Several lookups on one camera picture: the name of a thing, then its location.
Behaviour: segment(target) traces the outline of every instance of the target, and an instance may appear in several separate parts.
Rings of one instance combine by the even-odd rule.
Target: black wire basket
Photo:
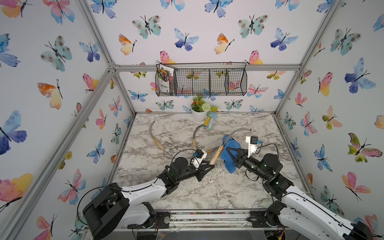
[[[157,96],[244,96],[247,92],[245,65],[238,68],[198,68],[198,64],[201,63],[196,63],[197,68],[175,68],[174,76],[169,80],[169,92],[160,90],[159,73],[161,75],[162,70],[157,64]]]

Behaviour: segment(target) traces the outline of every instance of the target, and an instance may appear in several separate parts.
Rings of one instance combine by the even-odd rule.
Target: blue cloth
[[[223,137],[223,143],[226,140],[227,136],[228,135],[225,135]],[[224,160],[225,168],[228,170],[228,172],[229,173],[234,173],[236,171],[237,167],[235,166],[235,163],[233,162],[231,156],[229,156],[229,153],[227,152],[227,147],[240,148],[241,145],[240,145],[240,143],[238,143],[233,138],[230,138],[227,141],[227,143],[225,144],[224,149],[223,149],[223,151],[221,152],[221,155],[220,155],[220,158]],[[233,156],[237,155],[237,152],[235,152],[235,151],[231,151],[230,150],[230,152],[232,153]]]

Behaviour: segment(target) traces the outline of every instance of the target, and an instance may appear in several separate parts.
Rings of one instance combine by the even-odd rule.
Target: white marble surface
[[[275,143],[279,147],[279,159],[283,164],[281,173],[303,190],[299,175],[288,154],[271,114],[268,113],[218,113],[212,130],[201,127],[196,134],[197,147],[210,149],[222,143],[225,134],[239,127],[251,127],[252,131],[242,131],[233,136],[242,148],[247,148],[245,136],[258,136],[263,144]],[[152,132],[164,145],[160,150],[149,135],[149,125],[156,121]],[[178,151],[192,148],[192,135],[195,128],[204,122],[196,122],[191,114],[138,114],[129,135],[127,146],[120,161],[114,181],[121,185],[136,185],[156,178],[165,165],[169,165]],[[261,160],[266,153],[276,154],[274,145],[263,147],[253,156]],[[184,151],[178,157],[188,160],[192,151]],[[224,161],[218,159],[212,169],[198,182],[196,178],[182,181],[172,194],[151,202],[154,209],[254,209],[265,208],[271,197],[262,187],[259,179],[253,182],[244,174],[245,169],[237,169],[230,174]]]

